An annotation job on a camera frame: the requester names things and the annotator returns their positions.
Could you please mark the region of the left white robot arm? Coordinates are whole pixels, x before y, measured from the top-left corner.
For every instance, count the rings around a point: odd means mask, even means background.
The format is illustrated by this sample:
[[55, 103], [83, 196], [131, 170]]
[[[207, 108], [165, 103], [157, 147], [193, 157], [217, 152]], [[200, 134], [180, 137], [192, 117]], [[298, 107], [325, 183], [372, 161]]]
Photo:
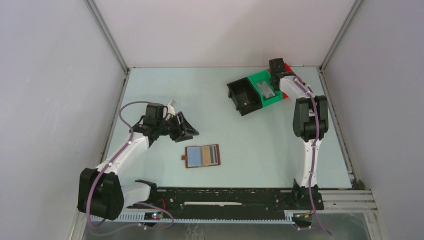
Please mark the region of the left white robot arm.
[[136, 159], [147, 151], [161, 136], [176, 143], [193, 139], [199, 132], [186, 120], [181, 111], [171, 104], [146, 101], [145, 114], [133, 125], [119, 119], [129, 128], [129, 134], [120, 147], [95, 168], [85, 168], [79, 176], [77, 209], [87, 218], [96, 216], [115, 220], [126, 207], [140, 202], [153, 208], [158, 194], [151, 189], [154, 183], [136, 180], [122, 185], [120, 179], [130, 170]]

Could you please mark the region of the brown leather card holder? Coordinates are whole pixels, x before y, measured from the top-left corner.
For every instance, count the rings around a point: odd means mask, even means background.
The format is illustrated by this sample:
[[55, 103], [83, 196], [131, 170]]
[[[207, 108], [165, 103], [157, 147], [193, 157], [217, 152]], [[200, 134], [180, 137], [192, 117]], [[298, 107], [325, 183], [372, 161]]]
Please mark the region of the brown leather card holder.
[[221, 165], [220, 148], [218, 144], [187, 146], [181, 160], [186, 169], [214, 167]]

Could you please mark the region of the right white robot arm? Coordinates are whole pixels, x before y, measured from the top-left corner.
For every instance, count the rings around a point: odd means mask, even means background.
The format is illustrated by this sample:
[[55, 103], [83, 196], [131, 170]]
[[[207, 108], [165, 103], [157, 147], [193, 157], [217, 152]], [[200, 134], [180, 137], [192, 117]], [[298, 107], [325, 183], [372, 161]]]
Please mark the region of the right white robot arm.
[[317, 162], [321, 142], [329, 129], [328, 99], [295, 74], [282, 58], [268, 61], [270, 84], [294, 101], [292, 128], [302, 140], [303, 160], [294, 179], [291, 204], [304, 209], [318, 194]]

